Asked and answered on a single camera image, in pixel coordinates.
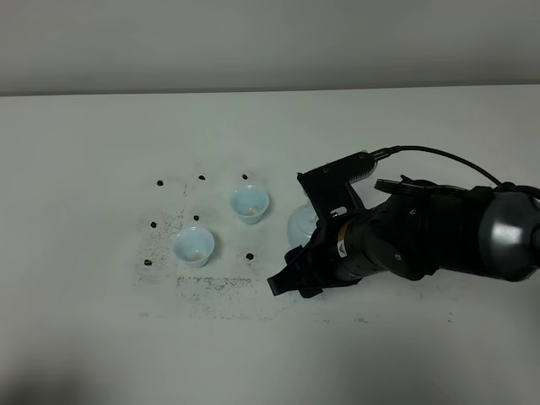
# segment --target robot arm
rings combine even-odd
[[[390,193],[366,209],[351,187],[380,159],[401,150],[423,150],[461,161],[497,187],[464,190],[402,177],[378,180]],[[298,290],[305,298],[390,271],[419,280],[439,268],[508,281],[540,266],[540,191],[500,183],[487,171],[446,152],[424,147],[361,152],[298,174],[319,222],[310,242],[285,255],[287,266],[268,279],[274,295]]]

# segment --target black cable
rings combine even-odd
[[[401,152],[402,150],[414,150],[418,152],[427,152],[429,154],[438,154],[439,156],[444,156],[445,158],[455,160],[456,162],[463,163],[466,166],[469,166],[471,169],[476,170],[478,173],[486,176],[488,179],[490,179],[493,183],[495,183],[497,186],[501,184],[497,178],[491,174],[489,174],[486,170],[482,169],[480,166],[475,165],[472,162],[469,162],[468,160],[464,158],[460,158],[459,156],[455,156],[454,154],[449,154],[448,152],[444,152],[442,150],[438,150],[435,148],[427,148],[425,146],[392,146],[391,148],[383,148],[376,150],[375,152],[371,153],[375,161],[387,158],[388,156],[392,154],[396,154],[397,152]]]
[[[538,190],[536,187],[516,186],[516,189],[519,192],[524,192],[525,194],[528,194],[529,196],[534,197],[537,200],[540,200],[540,190]]]

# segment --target white table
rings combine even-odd
[[[2,98],[3,373],[84,371],[122,404],[538,403],[538,278],[385,274],[311,300],[266,278],[297,172],[421,144],[539,186],[539,105],[539,86]],[[271,197],[254,226],[228,206],[242,174]],[[403,152],[355,187],[374,205],[400,174],[488,184]],[[190,270],[169,244],[194,215],[218,247]]]

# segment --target small cup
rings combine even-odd
[[[287,223],[287,239],[290,247],[306,246],[317,227],[317,213],[310,202],[296,208]]]
[[[204,266],[214,247],[210,231],[200,226],[182,229],[172,240],[172,251],[189,267]]]
[[[230,196],[230,207],[245,224],[256,224],[268,208],[268,193],[255,186],[242,186]]]

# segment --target white wall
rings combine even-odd
[[[540,78],[534,0],[3,0],[0,93]]]

